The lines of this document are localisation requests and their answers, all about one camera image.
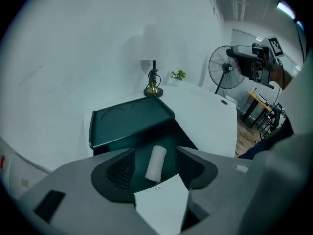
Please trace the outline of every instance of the fan grille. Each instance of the fan grille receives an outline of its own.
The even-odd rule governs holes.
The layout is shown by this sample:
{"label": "fan grille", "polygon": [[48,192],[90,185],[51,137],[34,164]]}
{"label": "fan grille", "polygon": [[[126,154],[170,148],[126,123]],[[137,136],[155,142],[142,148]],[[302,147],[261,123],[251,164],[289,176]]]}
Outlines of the fan grille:
{"label": "fan grille", "polygon": [[221,81],[220,87],[223,89],[232,89],[240,85],[244,80],[244,76],[240,74],[239,67],[236,61],[227,56],[226,51],[231,46],[221,46],[217,48],[211,55],[209,61],[209,74],[211,79],[216,85],[219,85],[220,79],[223,74],[223,64],[230,64],[232,69],[230,72],[224,74],[223,80]]}

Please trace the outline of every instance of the white cloth roll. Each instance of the white cloth roll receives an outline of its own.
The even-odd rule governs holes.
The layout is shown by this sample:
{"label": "white cloth roll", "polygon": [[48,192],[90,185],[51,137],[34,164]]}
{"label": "white cloth roll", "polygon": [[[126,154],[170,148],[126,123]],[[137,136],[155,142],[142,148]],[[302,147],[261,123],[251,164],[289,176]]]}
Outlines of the white cloth roll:
{"label": "white cloth roll", "polygon": [[145,178],[155,182],[161,181],[165,155],[166,149],[164,147],[159,145],[153,147]]}

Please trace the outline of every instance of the desk leg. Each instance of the desk leg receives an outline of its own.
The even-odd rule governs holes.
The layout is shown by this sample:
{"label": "desk leg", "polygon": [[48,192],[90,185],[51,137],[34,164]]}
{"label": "desk leg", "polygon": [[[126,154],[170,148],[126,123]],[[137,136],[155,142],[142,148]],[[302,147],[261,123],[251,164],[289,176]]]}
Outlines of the desk leg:
{"label": "desk leg", "polygon": [[245,112],[245,114],[243,116],[240,116],[240,119],[241,119],[242,122],[247,120],[247,118],[250,116],[250,114],[253,112],[253,110],[255,109],[255,107],[257,105],[258,105],[258,101],[254,100],[253,103],[250,105],[250,107]]}
{"label": "desk leg", "polygon": [[255,121],[251,124],[251,128],[260,120],[260,118],[264,115],[266,112],[266,109],[263,109],[263,111],[259,114],[259,116],[255,119]]}

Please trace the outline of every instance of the electric fan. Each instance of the electric fan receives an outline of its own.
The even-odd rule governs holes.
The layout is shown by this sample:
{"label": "electric fan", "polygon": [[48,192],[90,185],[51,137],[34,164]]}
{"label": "electric fan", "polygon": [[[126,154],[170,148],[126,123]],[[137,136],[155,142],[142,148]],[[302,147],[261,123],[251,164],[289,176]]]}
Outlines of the electric fan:
{"label": "electric fan", "polygon": [[209,73],[213,82],[217,85],[215,94],[219,88],[232,89],[240,85],[245,78],[240,74],[236,61],[227,56],[226,51],[231,46],[225,45],[217,48],[209,61]]}

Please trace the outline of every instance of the round table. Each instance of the round table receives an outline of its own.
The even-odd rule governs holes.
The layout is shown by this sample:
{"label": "round table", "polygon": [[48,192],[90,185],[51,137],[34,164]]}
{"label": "round table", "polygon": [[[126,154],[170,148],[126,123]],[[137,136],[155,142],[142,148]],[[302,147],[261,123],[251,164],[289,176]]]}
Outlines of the round table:
{"label": "round table", "polygon": [[[233,102],[188,82],[162,88],[164,95],[160,99],[174,111],[177,123],[200,151],[234,157],[237,112]],[[127,97],[104,102],[93,110],[143,97],[143,92],[139,91]],[[93,156],[88,142],[91,115],[92,110],[84,115],[85,141],[89,156]],[[157,187],[135,193],[135,198],[137,212],[155,231],[161,235],[180,232],[188,190],[179,175]]]}

